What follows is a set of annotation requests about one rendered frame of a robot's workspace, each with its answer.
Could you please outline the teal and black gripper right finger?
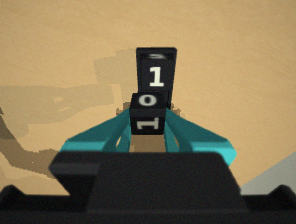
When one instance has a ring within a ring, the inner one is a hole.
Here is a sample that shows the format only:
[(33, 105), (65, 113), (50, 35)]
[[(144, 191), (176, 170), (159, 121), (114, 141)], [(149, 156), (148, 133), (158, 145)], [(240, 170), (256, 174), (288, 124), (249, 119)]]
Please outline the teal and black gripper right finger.
[(228, 166), (237, 156), (228, 139), (178, 116), (167, 107), (164, 142), (166, 152), (218, 152), (222, 154)]

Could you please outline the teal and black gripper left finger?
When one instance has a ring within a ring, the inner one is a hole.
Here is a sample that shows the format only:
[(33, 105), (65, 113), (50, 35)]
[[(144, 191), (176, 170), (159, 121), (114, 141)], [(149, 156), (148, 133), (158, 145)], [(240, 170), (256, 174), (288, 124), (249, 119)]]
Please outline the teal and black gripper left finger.
[[(68, 138), (59, 151), (129, 152), (132, 135), (129, 108), (103, 123)], [(117, 144), (119, 139), (119, 144)], [(117, 148), (116, 145), (118, 145)]]

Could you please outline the black calendar cube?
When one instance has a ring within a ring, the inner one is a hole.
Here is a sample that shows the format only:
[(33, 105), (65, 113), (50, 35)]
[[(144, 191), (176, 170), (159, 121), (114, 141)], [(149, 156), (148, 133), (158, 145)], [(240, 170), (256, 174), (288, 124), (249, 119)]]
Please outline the black calendar cube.
[(170, 54), (142, 54), (140, 82), (142, 91), (170, 91), (174, 60)]
[(129, 108), (132, 135), (163, 135), (166, 106), (162, 93), (133, 93)]

